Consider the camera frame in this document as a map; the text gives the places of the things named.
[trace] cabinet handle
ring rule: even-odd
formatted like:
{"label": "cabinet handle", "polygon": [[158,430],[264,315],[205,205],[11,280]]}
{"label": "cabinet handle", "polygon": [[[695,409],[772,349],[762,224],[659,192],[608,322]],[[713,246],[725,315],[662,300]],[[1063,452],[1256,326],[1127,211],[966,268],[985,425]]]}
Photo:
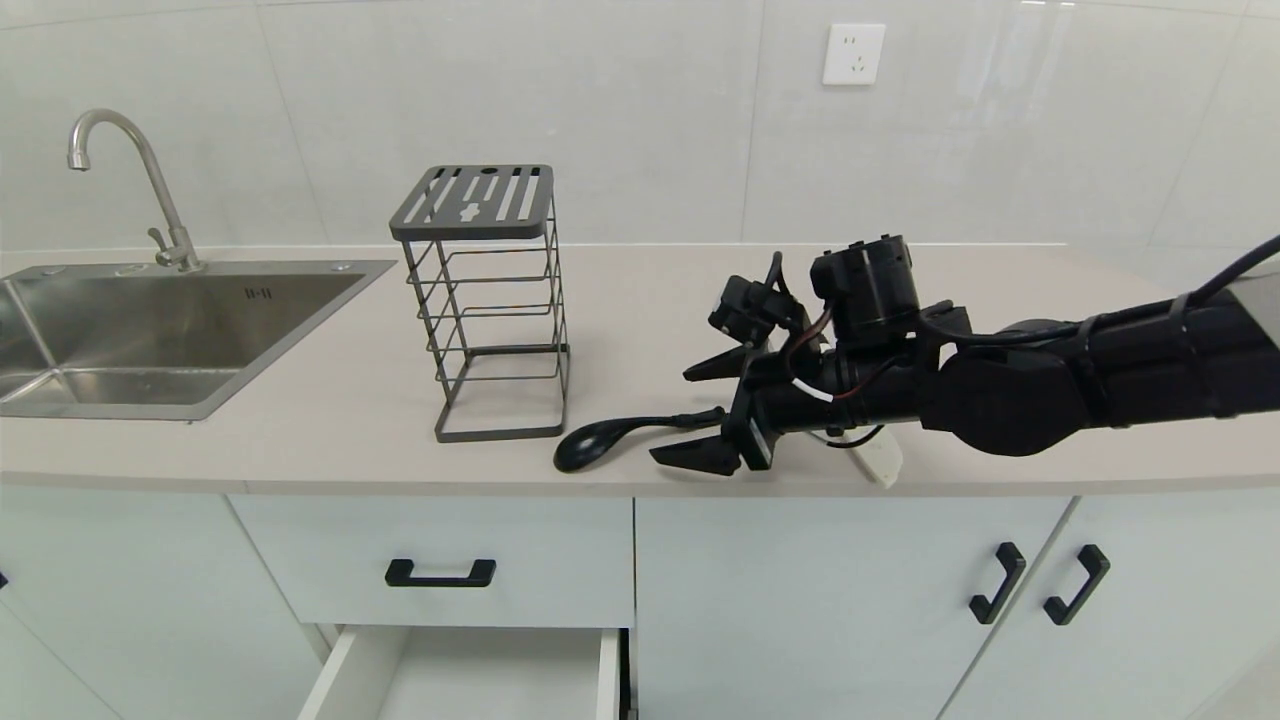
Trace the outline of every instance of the cabinet handle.
{"label": "cabinet handle", "polygon": [[1097,589],[1098,583],[1102,582],[1107,570],[1111,569],[1111,561],[1107,560],[1106,555],[1102,555],[1102,551],[1096,544],[1082,547],[1080,553],[1075,557],[1089,571],[1089,579],[1084,580],[1084,587],[1080,588],[1080,592],[1075,593],[1075,600],[1071,601],[1071,605],[1066,605],[1056,594],[1044,601],[1044,612],[1048,614],[1050,620],[1055,625],[1066,625],[1075,619],[1075,614],[1080,611],[1080,607],[1084,606],[1084,602]]}
{"label": "cabinet handle", "polygon": [[497,569],[494,560],[476,560],[466,578],[410,578],[413,561],[397,557],[387,566],[387,584],[393,588],[486,588]]}
{"label": "cabinet handle", "polygon": [[1009,596],[1014,594],[1014,587],[1027,570],[1027,560],[1018,552],[1018,546],[1011,542],[1002,542],[996,548],[996,560],[1005,568],[1005,582],[1000,583],[995,600],[987,600],[984,594],[975,594],[969,600],[969,610],[978,619],[978,624],[989,625],[996,621],[996,616],[1005,609]]}

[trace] open drawer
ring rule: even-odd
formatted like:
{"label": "open drawer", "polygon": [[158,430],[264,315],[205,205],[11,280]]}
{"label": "open drawer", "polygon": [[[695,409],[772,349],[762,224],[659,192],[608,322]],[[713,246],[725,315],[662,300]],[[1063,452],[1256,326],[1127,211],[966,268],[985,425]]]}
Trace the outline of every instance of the open drawer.
{"label": "open drawer", "polygon": [[618,720],[618,634],[349,625],[298,720]]}

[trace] wire rack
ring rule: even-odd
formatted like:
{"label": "wire rack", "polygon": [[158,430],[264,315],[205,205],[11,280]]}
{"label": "wire rack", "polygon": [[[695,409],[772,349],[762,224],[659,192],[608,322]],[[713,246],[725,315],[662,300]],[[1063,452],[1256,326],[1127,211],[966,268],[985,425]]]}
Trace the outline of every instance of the wire rack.
{"label": "wire rack", "polygon": [[[431,168],[392,219],[444,391],[439,442],[554,437],[564,429],[570,343],[552,178],[547,165]],[[481,359],[500,361],[500,369],[485,372]],[[524,392],[511,383],[529,382],[554,383],[548,413],[557,420],[504,424],[499,407],[483,428],[451,427],[463,388],[493,383],[502,386],[500,397],[515,398]]]}

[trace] drawer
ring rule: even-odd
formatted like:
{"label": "drawer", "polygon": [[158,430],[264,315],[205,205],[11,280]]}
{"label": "drawer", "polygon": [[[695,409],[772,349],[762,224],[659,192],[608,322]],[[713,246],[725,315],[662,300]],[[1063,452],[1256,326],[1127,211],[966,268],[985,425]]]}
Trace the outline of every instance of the drawer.
{"label": "drawer", "polygon": [[618,630],[343,630],[298,720],[617,720]]}
{"label": "drawer", "polygon": [[298,620],[630,628],[630,498],[239,496]]}

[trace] countertop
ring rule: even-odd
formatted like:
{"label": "countertop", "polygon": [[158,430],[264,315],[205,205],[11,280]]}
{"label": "countertop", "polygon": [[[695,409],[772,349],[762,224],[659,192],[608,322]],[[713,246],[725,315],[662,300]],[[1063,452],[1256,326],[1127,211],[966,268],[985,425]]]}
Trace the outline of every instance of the countertop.
{"label": "countertop", "polygon": [[[572,373],[568,427],[728,405],[732,380],[685,366],[730,347],[707,311],[730,274],[760,278],[773,247],[568,246],[562,250]],[[818,246],[787,246],[791,288]],[[1089,314],[1169,293],[1062,247],[913,245],[922,304],[952,299],[977,332]],[[10,252],[29,265],[147,261],[145,250]],[[210,261],[401,259],[207,420],[0,419],[0,482],[227,493],[465,496],[986,496],[1157,492],[1280,484],[1280,414],[1085,430],[1030,457],[997,457],[918,424],[892,425],[897,483],[865,480],[846,451],[786,436],[774,468],[732,478],[659,468],[649,433],[566,475],[557,438],[440,445],[442,405],[398,246],[210,249]],[[812,293],[805,293],[812,301]]]}

